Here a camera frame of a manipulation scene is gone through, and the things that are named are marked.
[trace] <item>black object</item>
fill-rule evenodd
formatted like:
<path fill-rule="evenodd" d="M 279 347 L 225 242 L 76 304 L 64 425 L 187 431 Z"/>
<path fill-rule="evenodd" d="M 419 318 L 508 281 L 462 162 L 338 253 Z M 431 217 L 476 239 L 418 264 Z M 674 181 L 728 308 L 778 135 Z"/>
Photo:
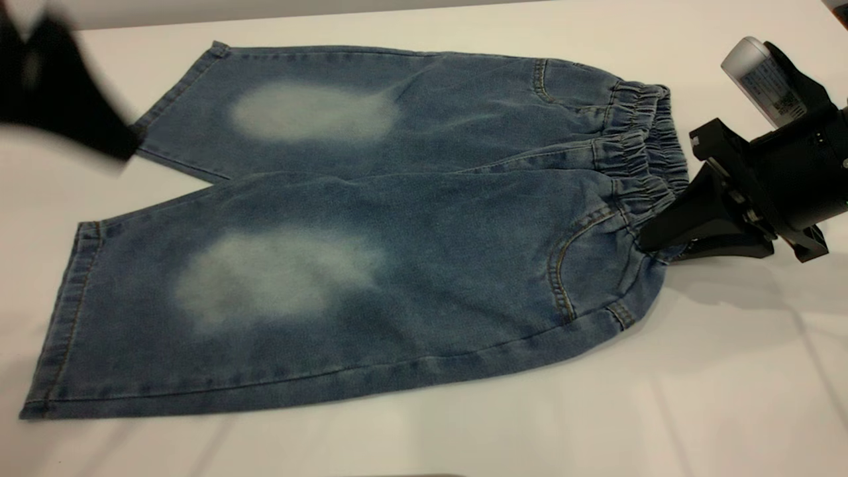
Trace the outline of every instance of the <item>black object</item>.
<path fill-rule="evenodd" d="M 848 211 L 848 108 L 838 110 L 822 85 L 765 44 L 807 113 L 750 143 L 718 119 L 692 131 L 693 151 L 705 164 L 643 227 L 644 250 L 688 244 L 677 260 L 762 258 L 780 237 L 802 262 L 828 253 L 816 224 Z"/>
<path fill-rule="evenodd" d="M 0 2 L 0 121 L 37 127 L 118 160 L 140 139 L 94 84 L 68 26 L 46 14 L 24 44 Z"/>

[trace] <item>elastic waistband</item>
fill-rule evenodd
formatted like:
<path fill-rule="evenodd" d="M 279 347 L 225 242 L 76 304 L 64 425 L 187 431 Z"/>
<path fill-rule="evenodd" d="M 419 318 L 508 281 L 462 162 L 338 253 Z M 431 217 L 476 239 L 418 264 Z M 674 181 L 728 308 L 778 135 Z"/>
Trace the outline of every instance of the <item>elastic waistband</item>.
<path fill-rule="evenodd" d="M 593 151 L 599 171 L 616 179 L 616 197 L 634 233 L 689 183 L 667 87 L 618 82 Z"/>

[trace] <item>denim pants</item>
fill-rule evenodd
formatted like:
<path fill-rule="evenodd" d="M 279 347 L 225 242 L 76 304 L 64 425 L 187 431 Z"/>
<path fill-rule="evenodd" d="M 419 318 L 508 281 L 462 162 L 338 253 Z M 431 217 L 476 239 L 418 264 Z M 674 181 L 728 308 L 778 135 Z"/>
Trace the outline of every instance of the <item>denim pants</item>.
<path fill-rule="evenodd" d="M 246 411 L 560 362 L 645 315 L 665 87 L 558 59 L 216 42 L 135 125 L 212 182 L 80 224 L 22 418 Z"/>

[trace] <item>blue denim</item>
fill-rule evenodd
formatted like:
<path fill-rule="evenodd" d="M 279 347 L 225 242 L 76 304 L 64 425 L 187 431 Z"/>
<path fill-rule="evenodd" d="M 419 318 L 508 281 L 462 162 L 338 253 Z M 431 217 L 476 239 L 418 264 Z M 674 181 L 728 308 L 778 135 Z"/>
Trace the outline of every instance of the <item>blue denim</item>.
<path fill-rule="evenodd" d="M 560 362 L 645 315 L 668 90 L 558 59 L 215 43 L 136 124 L 215 185 L 83 222 L 22 418 L 246 411 Z"/>

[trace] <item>white surface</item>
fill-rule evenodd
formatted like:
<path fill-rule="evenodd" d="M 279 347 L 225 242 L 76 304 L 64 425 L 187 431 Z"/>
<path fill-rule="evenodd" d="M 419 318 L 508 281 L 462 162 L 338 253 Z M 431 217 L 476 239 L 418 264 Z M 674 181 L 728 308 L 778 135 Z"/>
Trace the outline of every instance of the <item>white surface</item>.
<path fill-rule="evenodd" d="M 347 43 L 571 59 L 667 84 L 680 137 L 717 116 L 753 137 L 768 124 L 719 68 L 746 35 L 844 105 L 848 32 L 815 0 L 571 0 L 82 38 L 134 115 L 214 39 Z M 1 475 L 848 475 L 848 216 L 823 226 L 831 254 L 804 265 L 783 244 L 763 261 L 676 265 L 639 326 L 537 371 L 268 412 L 19 422 L 75 223 L 204 186 L 138 159 L 108 177 L 40 137 L 0 133 Z"/>
<path fill-rule="evenodd" d="M 22 23 L 45 4 L 67 10 L 81 29 L 245 20 L 321 14 L 382 12 L 538 0 L 6 0 Z"/>

